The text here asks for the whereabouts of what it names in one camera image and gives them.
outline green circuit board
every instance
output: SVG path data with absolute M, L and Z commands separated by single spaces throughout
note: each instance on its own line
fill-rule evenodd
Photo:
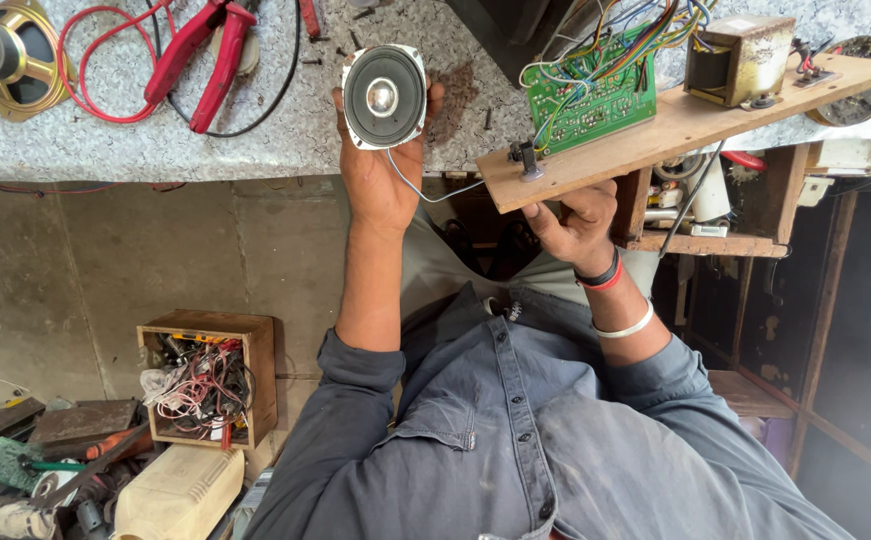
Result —
M 634 40 L 642 27 L 625 31 L 621 38 L 627 42 Z M 600 66 L 626 52 L 626 47 L 618 36 L 605 37 L 599 45 L 603 48 Z M 563 105 L 554 119 L 548 145 L 542 151 L 544 156 L 568 150 L 574 146 L 595 141 L 613 132 L 649 120 L 656 115 L 656 75 L 653 67 L 653 54 L 648 54 L 629 68 L 601 79 L 594 80 L 588 97 L 573 104 Z M 581 64 L 591 69 L 597 61 L 597 53 L 580 56 L 578 60 L 563 60 L 562 72 L 573 79 L 584 78 L 586 73 L 577 69 Z M 575 84 L 549 80 L 542 76 L 539 66 L 525 70 L 524 81 L 528 85 L 526 94 L 532 113 L 532 122 L 538 133 L 543 124 L 557 109 L 563 99 L 574 92 Z M 545 67 L 552 77 L 564 79 L 557 66 Z M 537 147 L 547 141 L 543 133 Z

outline red pliers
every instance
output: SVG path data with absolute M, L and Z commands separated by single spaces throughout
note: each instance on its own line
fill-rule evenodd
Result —
M 145 87 L 145 101 L 158 105 L 169 95 L 182 68 L 202 42 L 212 36 L 216 27 L 223 22 L 222 43 L 218 47 L 218 58 L 212 78 L 202 92 L 195 112 L 189 121 L 189 129 L 204 134 L 209 130 L 212 119 L 222 106 L 232 80 L 236 77 L 239 60 L 243 55 L 243 40 L 246 30 L 256 25 L 253 9 L 258 0 L 208 0 L 199 13 L 175 34 L 165 47 L 165 52 L 155 65 L 155 72 Z

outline black wristband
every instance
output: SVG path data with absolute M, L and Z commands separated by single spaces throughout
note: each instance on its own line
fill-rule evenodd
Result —
M 576 272 L 575 268 L 573 268 L 575 280 L 590 288 L 597 288 L 599 286 L 607 284 L 612 278 L 615 277 L 616 273 L 619 271 L 619 264 L 622 262 L 622 256 L 619 254 L 619 250 L 613 249 L 612 253 L 614 253 L 615 256 L 612 257 L 612 265 L 609 266 L 608 270 L 602 272 L 595 277 L 583 277 L 579 275 L 579 272 Z

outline speaker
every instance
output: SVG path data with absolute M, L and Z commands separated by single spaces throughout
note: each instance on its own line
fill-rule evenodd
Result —
M 426 72 L 422 55 L 405 45 L 380 45 L 346 56 L 342 104 L 352 142 L 385 150 L 422 134 Z
M 72 78 L 69 58 L 56 58 L 58 35 L 35 0 L 0 4 L 0 115 L 21 122 L 69 97 L 61 66 Z

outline blue shirt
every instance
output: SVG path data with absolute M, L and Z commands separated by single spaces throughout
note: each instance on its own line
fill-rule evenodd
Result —
M 466 285 L 323 370 L 245 538 L 850 538 L 712 393 L 678 338 L 607 366 L 586 305 Z M 392 389 L 403 378 L 394 429 Z

